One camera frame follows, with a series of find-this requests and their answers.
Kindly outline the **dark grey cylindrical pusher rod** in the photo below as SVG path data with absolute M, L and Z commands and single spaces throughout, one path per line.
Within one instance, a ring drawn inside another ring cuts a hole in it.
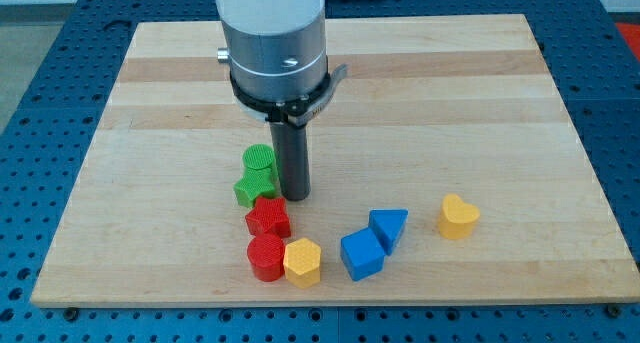
M 273 122 L 270 132 L 281 194 L 287 200 L 302 201 L 311 188 L 306 128 Z

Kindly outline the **black clamp ring with lever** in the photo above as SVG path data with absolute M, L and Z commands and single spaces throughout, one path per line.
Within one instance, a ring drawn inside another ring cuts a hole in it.
M 250 96 L 241 90 L 236 80 L 229 75 L 237 104 L 252 118 L 268 123 L 288 123 L 303 127 L 326 108 L 332 100 L 339 83 L 348 75 L 348 65 L 337 66 L 326 73 L 320 84 L 310 93 L 288 101 L 265 101 Z

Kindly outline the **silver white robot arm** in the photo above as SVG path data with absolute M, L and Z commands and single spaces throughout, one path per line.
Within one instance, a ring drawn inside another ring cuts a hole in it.
M 269 124 L 280 191 L 311 190 L 306 126 L 331 101 L 345 65 L 328 67 L 325 0 L 215 0 L 238 103 Z

